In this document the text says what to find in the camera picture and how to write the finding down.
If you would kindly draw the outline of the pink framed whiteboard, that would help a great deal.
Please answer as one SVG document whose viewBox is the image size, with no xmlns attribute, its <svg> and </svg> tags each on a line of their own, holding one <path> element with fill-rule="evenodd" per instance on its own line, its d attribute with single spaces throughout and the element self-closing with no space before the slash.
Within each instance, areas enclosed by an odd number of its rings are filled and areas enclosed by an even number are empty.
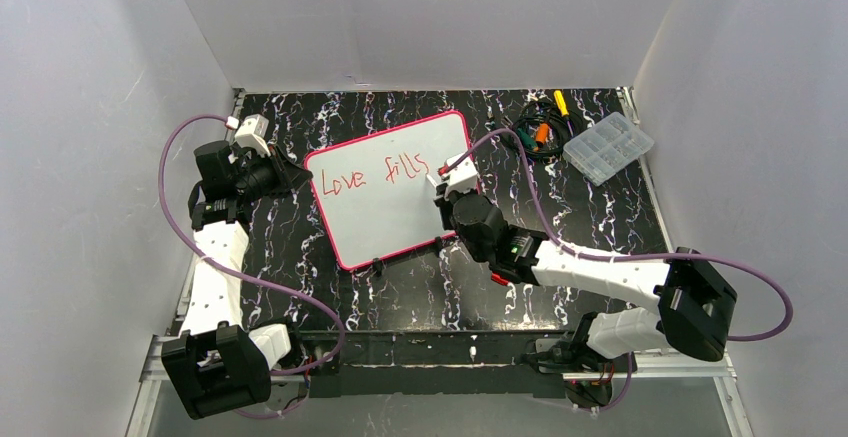
<svg viewBox="0 0 848 437">
<path fill-rule="evenodd" d="M 449 111 L 308 154 L 311 188 L 339 266 L 352 271 L 449 235 L 434 204 L 438 168 L 470 147 Z"/>
</svg>

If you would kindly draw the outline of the red marker cap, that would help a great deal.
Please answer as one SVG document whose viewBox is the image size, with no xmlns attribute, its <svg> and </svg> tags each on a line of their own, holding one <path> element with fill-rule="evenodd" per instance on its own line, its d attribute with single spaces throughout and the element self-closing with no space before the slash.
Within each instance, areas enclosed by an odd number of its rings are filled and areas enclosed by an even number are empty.
<svg viewBox="0 0 848 437">
<path fill-rule="evenodd" d="M 491 274 L 491 281 L 498 284 L 498 285 L 501 285 L 501 286 L 507 286 L 507 285 L 510 284 L 510 281 L 508 279 L 506 279 L 506 278 L 504 278 L 504 277 L 502 277 L 502 276 L 500 276 L 496 273 Z"/>
</svg>

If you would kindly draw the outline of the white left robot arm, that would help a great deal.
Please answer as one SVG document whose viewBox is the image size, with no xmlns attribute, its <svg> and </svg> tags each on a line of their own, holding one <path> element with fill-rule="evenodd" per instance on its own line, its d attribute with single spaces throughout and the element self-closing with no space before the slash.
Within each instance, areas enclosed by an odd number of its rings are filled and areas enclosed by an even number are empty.
<svg viewBox="0 0 848 437">
<path fill-rule="evenodd" d="M 242 322 L 241 279 L 249 218 L 263 197 L 285 198 L 311 173 L 273 144 L 215 141 L 198 147 L 201 178 L 187 207 L 195 263 L 185 319 L 161 359 L 189 417 L 201 419 L 265 402 L 271 373 L 296 362 L 291 320 L 275 318 L 252 329 Z"/>
</svg>

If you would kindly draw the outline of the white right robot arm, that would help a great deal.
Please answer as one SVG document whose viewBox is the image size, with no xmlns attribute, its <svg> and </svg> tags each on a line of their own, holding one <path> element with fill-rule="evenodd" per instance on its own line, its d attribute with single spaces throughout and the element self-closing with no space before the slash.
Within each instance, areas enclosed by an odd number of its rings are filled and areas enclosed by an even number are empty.
<svg viewBox="0 0 848 437">
<path fill-rule="evenodd" d="M 658 262 L 600 261 L 560 249 L 546 234 L 508 223 L 475 190 L 442 183 L 434 203 L 472 259 L 488 265 L 493 282 L 569 287 L 631 303 L 617 313 L 590 312 L 573 336 L 548 353 L 564 365 L 609 362 L 624 354 L 672 348 L 689 357 L 723 358 L 737 293 L 709 263 L 692 254 Z"/>
</svg>

